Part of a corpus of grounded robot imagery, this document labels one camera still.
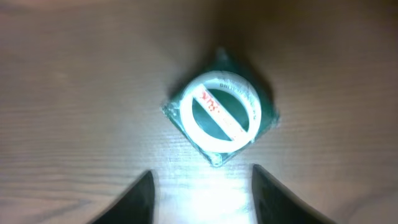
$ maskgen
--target plastic packaging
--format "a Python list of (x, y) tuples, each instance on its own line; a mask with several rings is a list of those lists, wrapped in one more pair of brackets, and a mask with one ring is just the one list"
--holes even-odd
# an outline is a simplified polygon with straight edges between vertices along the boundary
[(264, 87), (222, 49), (213, 65), (171, 97), (162, 111), (215, 167), (279, 119)]

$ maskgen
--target white ring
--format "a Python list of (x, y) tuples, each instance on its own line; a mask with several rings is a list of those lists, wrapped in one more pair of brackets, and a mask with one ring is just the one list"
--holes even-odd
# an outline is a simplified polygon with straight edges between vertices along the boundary
[[(249, 129), (243, 138), (226, 141), (207, 134), (195, 121), (192, 111), (193, 92), (200, 86), (225, 91), (244, 106), (249, 117)], [(186, 87), (180, 103), (182, 126), (191, 140), (208, 152), (234, 152), (253, 141), (261, 123), (261, 104), (254, 87), (243, 77), (224, 71), (212, 71), (200, 75)]]

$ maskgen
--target dark blurred object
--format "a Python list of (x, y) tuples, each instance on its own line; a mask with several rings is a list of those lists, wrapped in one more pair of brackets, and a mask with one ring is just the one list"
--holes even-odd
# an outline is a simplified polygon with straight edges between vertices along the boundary
[(147, 171), (110, 209), (92, 224), (151, 224), (154, 220), (155, 185)]
[(252, 194), (258, 224), (333, 223), (257, 164), (253, 166)]

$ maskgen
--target brown tabletop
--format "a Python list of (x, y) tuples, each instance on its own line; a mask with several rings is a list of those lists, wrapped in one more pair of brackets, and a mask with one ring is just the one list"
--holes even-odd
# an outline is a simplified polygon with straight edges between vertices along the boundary
[[(86, 223), (147, 169), (156, 223), (255, 223), (253, 163), (338, 223), (395, 223), (392, 1), (3, 2), (0, 223)], [(215, 40), (282, 118), (217, 169), (159, 109)]]

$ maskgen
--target white circular label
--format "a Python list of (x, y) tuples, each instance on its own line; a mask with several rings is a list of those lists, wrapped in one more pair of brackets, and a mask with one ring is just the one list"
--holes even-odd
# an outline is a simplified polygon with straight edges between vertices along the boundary
[[(249, 117), (247, 132), (208, 89), (225, 91), (243, 105)], [(197, 100), (232, 141), (214, 138), (199, 127), (193, 117), (193, 99)], [(180, 116), (185, 132), (204, 151), (234, 152), (256, 137), (261, 123), (261, 104), (256, 90), (243, 77), (231, 72), (213, 71), (200, 75), (186, 87), (180, 104)]]

